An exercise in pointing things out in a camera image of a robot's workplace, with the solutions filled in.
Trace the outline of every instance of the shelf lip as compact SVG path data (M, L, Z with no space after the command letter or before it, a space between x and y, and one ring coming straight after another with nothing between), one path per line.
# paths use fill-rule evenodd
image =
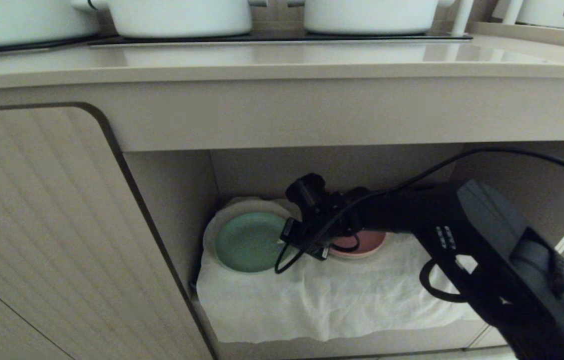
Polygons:
M88 68L0 74L0 89L87 84L405 78L564 79L564 64L404 63Z

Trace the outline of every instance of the black cable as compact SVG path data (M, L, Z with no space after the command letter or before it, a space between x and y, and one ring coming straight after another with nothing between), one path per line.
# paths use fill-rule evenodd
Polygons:
M446 166L449 166L450 164L453 164L454 162L457 162L458 160L464 159L466 157L470 157L471 155L475 155L475 154L478 154L478 153L509 153L509 154L525 155L527 157L542 159L542 160L545 160L547 162L552 162L552 163L557 164L561 167L564 167L564 159L562 159L560 157L556 157L556 156L553 156L553 155L544 155L543 153L538 153L538 152L534 152L534 151L530 151L530 150L523 150L522 148L505 147L505 146L492 146L492 147L475 148L474 150L469 150L469 151L460 153L460 154L455 155L454 157L451 157L451 158L449 158L449 159L447 159L443 162L440 162L439 164L433 166L432 168L429 168L426 171L423 171L419 175L416 175L416 176L410 178L409 180L406 180L405 182L399 184L396 187L392 187L391 189L387 189L387 190L374 191L372 193L369 193L365 196L362 196L361 198L358 198L355 201L349 203L346 207L339 210L339 212L337 214L335 214L335 216L333 216L329 221L327 221L327 223L325 223L325 225L320 229L320 231L318 231L317 234L315 234L315 236L312 239L307 241L307 243L304 244L304 246L302 246L302 248L300 248L300 251L291 260L289 260L289 262L287 262L284 265L284 267L282 267L282 269L280 269L279 268L280 262L282 262L282 259L284 258L284 253L286 253L286 250L288 250L288 246L289 246L289 244L286 243L286 245L284 246L284 249L282 250L282 253L280 253L280 256L277 258L277 263L275 264L275 273L281 274L284 271L288 270L291 266L293 266L293 264L295 264L295 262L297 262L297 260L299 260L300 257L302 255L304 255L304 253L306 253L307 250L309 250L309 248L314 246L315 243L319 239L321 239L321 237L323 237L323 235L326 234L326 232L330 229L330 227L336 221L338 221L342 216L344 216L344 214L348 210L355 207L355 205L357 205L357 204L359 204L363 201L366 201L370 198L374 198L375 196L387 196L387 195L392 194L394 192L402 191L406 187L409 187L410 185L415 184L416 182L419 182L419 180L422 180L423 178L428 177L429 175L439 171L440 169L442 169Z
M330 244L330 247L333 249L336 249L337 251L341 251L342 253L354 253L355 251L359 250L362 241L360 240L360 237L357 236L357 234L353 235L353 237L355 238L355 245L351 246L351 247L343 247L343 246L339 246L336 245L334 243Z
M433 271L433 268L435 268L435 265L437 265L435 263L435 260L431 259L424 265L422 271L420 271L419 273L419 282L422 284L424 289L426 289L426 291L428 291L428 293L432 296L448 303L467 303L469 301L468 297L462 294L451 294L450 292L444 292L442 290L435 289L433 285L431 285L431 272Z

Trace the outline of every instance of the pink plate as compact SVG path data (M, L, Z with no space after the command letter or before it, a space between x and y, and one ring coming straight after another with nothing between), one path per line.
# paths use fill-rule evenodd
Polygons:
M357 236L360 239L360 247L353 252L342 252L331 248L329 252L339 258L360 259L377 252L384 243L386 232L360 231ZM352 248L357 244L355 237L340 237L333 244L341 248Z

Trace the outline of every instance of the green plate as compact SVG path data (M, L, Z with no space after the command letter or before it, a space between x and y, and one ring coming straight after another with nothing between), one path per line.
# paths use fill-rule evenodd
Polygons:
M285 224L283 218L269 212L238 216L226 223L217 235L217 258L235 271L266 271L275 266L284 247L279 238Z

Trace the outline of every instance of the white pot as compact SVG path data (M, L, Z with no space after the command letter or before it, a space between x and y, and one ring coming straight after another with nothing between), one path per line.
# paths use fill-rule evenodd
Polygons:
M72 0L87 10L109 9L118 34L129 38L217 37L252 30L250 6L267 0Z
M69 0L0 0L0 46L60 41L94 35L95 14Z
M455 0L289 0L304 5L304 28L319 34L401 35L427 32L438 6Z

